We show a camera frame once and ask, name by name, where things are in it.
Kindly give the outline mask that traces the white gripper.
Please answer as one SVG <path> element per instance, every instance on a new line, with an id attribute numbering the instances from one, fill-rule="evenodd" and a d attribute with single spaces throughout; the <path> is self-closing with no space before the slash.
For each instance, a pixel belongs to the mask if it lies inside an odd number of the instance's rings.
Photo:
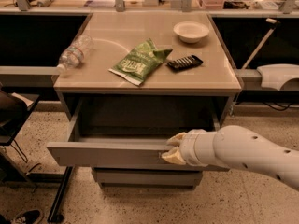
<path id="1" fill-rule="evenodd" d="M 187 133 L 178 133 L 169 138 L 166 143 L 173 147 L 162 154 L 162 158 L 172 164 L 190 166 L 216 165 L 217 159 L 214 150 L 216 132 L 205 130 L 191 130 Z"/>

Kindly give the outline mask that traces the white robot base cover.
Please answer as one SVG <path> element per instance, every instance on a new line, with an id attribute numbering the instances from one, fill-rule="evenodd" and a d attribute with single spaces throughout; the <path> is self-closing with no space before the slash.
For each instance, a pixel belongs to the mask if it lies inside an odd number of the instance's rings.
<path id="1" fill-rule="evenodd" d="M 277 91 L 290 80 L 299 78 L 299 65 L 295 64 L 268 64 L 259 66 L 257 71 L 262 78 L 261 86 Z"/>

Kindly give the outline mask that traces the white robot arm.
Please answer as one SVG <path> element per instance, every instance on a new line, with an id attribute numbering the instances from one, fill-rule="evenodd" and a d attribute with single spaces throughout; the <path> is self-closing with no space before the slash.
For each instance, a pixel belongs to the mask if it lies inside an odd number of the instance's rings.
<path id="1" fill-rule="evenodd" d="M 161 157 L 172 164 L 214 165 L 267 175 L 299 190 L 299 151 L 279 146 L 240 126 L 191 130 L 171 137 Z"/>

